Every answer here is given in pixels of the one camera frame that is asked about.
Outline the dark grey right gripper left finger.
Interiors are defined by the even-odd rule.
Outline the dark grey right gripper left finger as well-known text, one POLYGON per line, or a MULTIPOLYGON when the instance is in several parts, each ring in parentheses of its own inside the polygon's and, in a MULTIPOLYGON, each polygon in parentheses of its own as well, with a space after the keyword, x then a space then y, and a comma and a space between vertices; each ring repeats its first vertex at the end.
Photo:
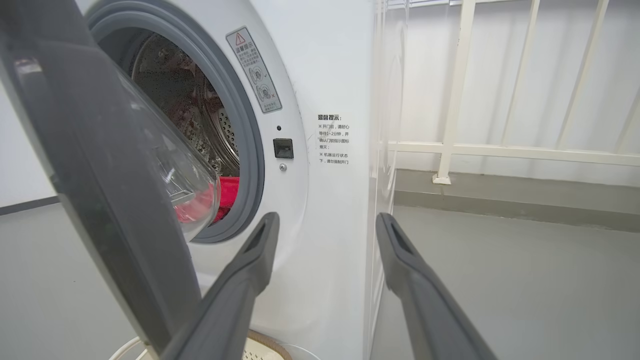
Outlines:
POLYGON ((269 285, 280 217, 260 219, 206 292, 194 315, 163 351, 163 360, 240 360, 256 298, 269 285))

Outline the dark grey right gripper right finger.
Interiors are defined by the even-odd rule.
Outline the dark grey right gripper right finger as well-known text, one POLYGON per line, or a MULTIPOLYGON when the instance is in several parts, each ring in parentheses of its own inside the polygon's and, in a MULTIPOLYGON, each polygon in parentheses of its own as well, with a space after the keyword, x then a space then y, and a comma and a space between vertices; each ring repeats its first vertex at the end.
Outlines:
POLYGON ((387 287, 400 299, 416 360, 494 360, 480 332, 390 213, 375 217, 387 287))

